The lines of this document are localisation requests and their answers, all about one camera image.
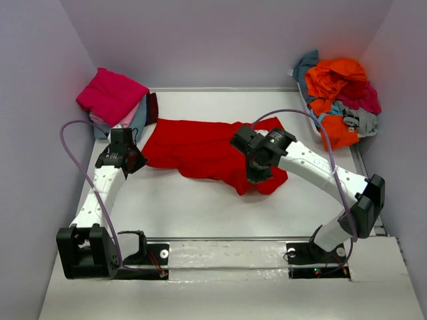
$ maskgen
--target blue cloth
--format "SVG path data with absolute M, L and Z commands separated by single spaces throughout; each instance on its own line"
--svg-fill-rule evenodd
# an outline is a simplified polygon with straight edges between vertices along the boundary
M 145 96 L 145 100 L 147 101 L 147 117 L 145 118 L 145 123 L 149 123 L 149 112 L 148 112 L 149 99 L 147 99 L 147 95 Z
M 141 102 L 139 103 L 139 107 L 133 116 L 133 119 L 131 123 L 129 124 L 129 128 L 137 128 L 138 132 L 136 130 L 133 131 L 133 138 L 136 141 L 139 141 L 142 135 L 142 131 L 145 127 L 145 121 L 147 119 L 147 95 L 142 98 Z M 109 125 L 99 125 L 104 131 L 108 132 L 111 130 L 111 127 Z M 95 136 L 95 139 L 107 139 L 107 136 L 99 130 L 97 127 L 93 127 L 93 135 Z
M 316 115 L 314 114 L 313 110 L 310 110 L 310 113 L 311 113 L 314 117 L 316 117 Z M 321 123 L 321 122 L 323 121 L 323 118 L 324 118 L 325 116 L 327 116 L 327 115 L 342 115 L 342 111 L 341 111 L 341 109 L 340 109 L 340 108 L 339 108 L 335 103 L 333 103 L 333 104 L 332 104 L 331 111 L 329 111 L 329 112 L 327 112 L 327 113 L 322 113 L 319 117 L 316 117 L 316 118 L 318 118 L 319 122 Z
M 300 84 L 300 90 L 302 97 L 306 100 L 306 103 L 311 103 L 316 100 L 316 97 L 308 95 L 308 88 L 306 83 L 306 72 L 315 67 L 319 63 L 319 51 L 313 50 L 306 53 L 301 60 L 294 67 L 294 73 L 292 78 Z

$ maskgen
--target pink cloth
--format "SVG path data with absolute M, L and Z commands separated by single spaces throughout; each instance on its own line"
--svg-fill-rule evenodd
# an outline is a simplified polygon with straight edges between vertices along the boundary
M 83 110 L 93 112 L 110 127 L 114 127 L 147 93 L 148 88 L 138 82 L 99 68 L 96 76 L 76 100 Z
M 353 110 L 362 108 L 375 115 L 379 114 L 382 110 L 380 103 L 378 102 L 378 94 L 376 90 L 368 82 L 365 89 L 363 89 L 363 92 L 365 96 L 359 99 L 351 99 L 342 93 L 339 93 L 336 100 L 341 100 L 346 107 Z
M 129 125 L 132 122 L 133 117 L 135 116 L 136 111 L 138 110 L 138 107 L 139 107 L 139 103 L 131 110 L 131 112 L 129 112 L 127 114 L 126 117 L 124 117 L 119 122 L 123 128 L 129 127 Z M 91 118 L 91 120 L 94 123 L 97 123 L 98 125 L 104 125 L 105 124 L 105 121 L 100 116 L 94 114 L 92 111 L 89 113 L 89 118 Z

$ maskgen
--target lavender wall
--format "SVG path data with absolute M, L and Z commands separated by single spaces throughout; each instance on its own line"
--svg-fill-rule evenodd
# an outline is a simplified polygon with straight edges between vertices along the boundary
M 150 87 L 290 87 L 306 51 L 360 58 L 392 0 L 61 0 L 97 67 Z
M 387 181 L 382 218 L 400 238 L 408 270 L 427 316 L 425 168 L 427 75 L 425 0 L 395 0 L 362 58 L 384 112 L 377 137 L 364 141 L 368 172 Z
M 0 318 L 37 319 L 83 180 L 59 128 L 95 69 L 58 0 L 0 1 Z M 67 140 L 88 164 L 89 128 Z

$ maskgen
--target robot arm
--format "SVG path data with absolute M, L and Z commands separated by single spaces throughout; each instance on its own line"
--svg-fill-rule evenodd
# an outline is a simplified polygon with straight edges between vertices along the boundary
M 111 143 L 99 156 L 93 178 L 107 212 L 128 174 L 143 167 L 147 159 L 133 142 L 131 129 L 112 129 Z M 295 173 L 341 202 L 332 168 L 288 132 L 272 129 L 266 136 L 243 126 L 230 141 L 246 155 L 248 181 L 257 183 L 272 177 L 272 166 Z M 338 172 L 344 196 L 356 223 L 357 236 L 367 238 L 384 206 L 384 180 L 367 179 L 340 167 Z M 294 245 L 289 262 L 294 265 L 321 263 L 352 236 L 348 216 L 338 215 L 321 225 L 310 241 Z M 81 211 L 70 227 L 60 228 L 57 246 L 66 278 L 114 278 L 117 275 L 117 249 L 107 230 L 105 217 L 94 190 L 90 190 Z M 147 255 L 145 235 L 139 232 L 139 251 Z
M 323 157 L 309 150 L 290 133 L 272 129 L 266 136 L 252 128 L 242 126 L 230 141 L 246 155 L 248 180 L 254 183 L 265 181 L 272 176 L 271 166 L 295 173 L 316 185 L 342 202 L 336 181 L 332 175 L 336 170 L 350 212 L 354 217 L 357 236 L 369 236 L 375 221 L 384 206 L 385 182 L 378 175 L 370 179 L 331 165 Z M 293 264 L 321 262 L 343 242 L 352 237 L 348 216 L 341 213 L 329 223 L 321 225 L 312 235 L 309 243 L 298 246 L 293 253 Z
M 107 212 L 129 174 L 142 168 L 147 159 L 133 142 L 130 128 L 115 128 L 110 144 L 95 164 L 94 188 L 68 228 L 60 228 L 56 236 L 64 274 L 68 279 L 114 278 L 117 274 L 117 249 L 107 230 L 107 223 L 94 189 L 99 193 Z

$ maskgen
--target pile of clothes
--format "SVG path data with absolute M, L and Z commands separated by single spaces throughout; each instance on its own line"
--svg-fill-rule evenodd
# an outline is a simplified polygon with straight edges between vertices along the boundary
M 319 61 L 318 50 L 313 50 L 301 58 L 292 77 L 299 83 L 310 112 L 325 128 L 333 149 L 378 132 L 378 94 L 359 62 L 347 58 Z
M 89 112 L 89 118 L 103 130 L 93 128 L 96 139 L 107 139 L 112 127 L 131 127 L 133 138 L 139 140 L 146 125 L 157 122 L 157 96 L 138 82 L 104 68 L 79 94 L 77 102 Z

